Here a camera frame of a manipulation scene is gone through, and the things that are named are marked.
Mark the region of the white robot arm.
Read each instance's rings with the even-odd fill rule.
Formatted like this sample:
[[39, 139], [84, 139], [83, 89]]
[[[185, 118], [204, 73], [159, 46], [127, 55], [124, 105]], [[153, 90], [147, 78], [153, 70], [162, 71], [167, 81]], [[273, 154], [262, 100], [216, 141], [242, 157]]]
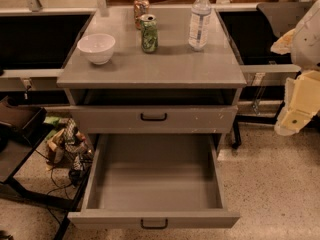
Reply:
[[287, 78], [284, 107], [274, 130], [290, 136], [303, 129], [320, 112], [320, 1], [316, 1], [296, 27], [271, 46], [280, 55], [289, 53], [301, 74]]

